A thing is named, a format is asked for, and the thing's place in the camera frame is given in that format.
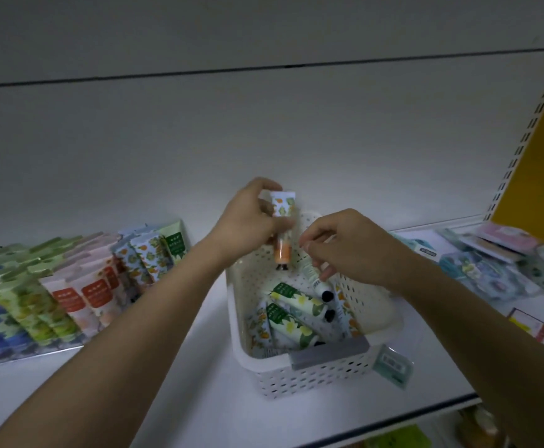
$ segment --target black horizontal line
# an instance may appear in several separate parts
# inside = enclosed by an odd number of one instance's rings
[[[458,398],[450,399],[448,401],[443,401],[433,406],[428,406],[428,407],[420,408],[418,410],[414,410],[409,413],[404,413],[394,418],[389,418],[388,420],[379,421],[377,423],[363,426],[358,429],[353,429],[351,431],[343,432],[342,434],[337,434],[336,436],[327,437],[327,438],[323,438],[322,440],[315,441],[313,443],[300,445],[299,448],[322,448],[330,444],[347,441],[353,437],[359,437],[359,436],[362,436],[363,434],[367,434],[372,431],[377,431],[379,429],[387,428],[398,423],[410,421],[414,418],[419,418],[420,416],[423,416],[429,413],[438,412],[439,410],[442,410],[444,408],[449,408],[449,407],[457,406],[460,404],[464,404],[464,403],[473,401],[477,398],[479,398],[479,396],[477,396],[476,393],[470,393],[468,395],[463,395]]]
[[[31,80],[31,81],[25,81],[25,82],[0,83],[0,88],[8,88],[10,86],[57,85],[60,83],[104,82],[104,81],[114,81],[114,80],[132,80],[132,79],[139,79],[139,78],[175,77],[175,76],[183,76],[183,75],[224,74],[224,73],[231,73],[231,72],[253,72],[257,70],[294,69],[294,68],[303,68],[303,67],[348,66],[350,64],[394,63],[398,61],[420,61],[422,59],[485,57],[490,55],[512,55],[512,54],[535,53],[535,52],[544,52],[544,48],[498,50],[498,51],[492,51],[492,52],[452,53],[452,54],[443,54],[443,55],[419,55],[419,56],[395,57],[395,58],[351,59],[348,61],[324,61],[320,63],[278,64],[273,66],[250,66],[250,67],[228,67],[228,68],[222,68],[222,69],[182,70],[182,71],[176,71],[176,72],[124,74],[124,75],[110,75],[110,76],[102,76],[102,77]]]

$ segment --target white plastic basket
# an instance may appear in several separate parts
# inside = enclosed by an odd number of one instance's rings
[[[300,234],[318,214],[303,212],[295,234]],[[350,300],[365,337],[258,359],[251,356],[246,316],[253,313],[262,298],[262,287],[278,278],[310,295],[315,295],[306,278],[298,273],[276,271],[272,250],[262,247],[243,257],[226,271],[232,349],[238,362],[252,371],[264,396],[275,399],[336,379],[360,376],[370,371],[381,344],[402,330],[402,317],[386,289],[358,283],[342,275],[334,277]]]

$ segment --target gray basket handle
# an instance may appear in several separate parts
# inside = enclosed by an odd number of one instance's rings
[[[303,351],[289,353],[293,371],[317,366],[328,361],[340,360],[353,355],[365,354],[369,342],[364,336],[348,338],[338,343],[324,344]]]

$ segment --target tube cap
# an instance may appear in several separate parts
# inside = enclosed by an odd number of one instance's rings
[[[328,322],[332,322],[334,320],[334,316],[336,316],[336,311],[329,309],[326,311],[326,314],[324,314],[324,319]]]
[[[321,294],[321,300],[325,301],[326,303],[328,303],[329,301],[332,301],[333,298],[334,298],[334,292],[332,291],[324,291]]]

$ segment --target forearm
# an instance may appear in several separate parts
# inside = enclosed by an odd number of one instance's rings
[[[520,447],[544,446],[544,346],[418,258],[398,291]]]
[[[0,446],[127,447],[224,266],[197,244],[11,415]]]

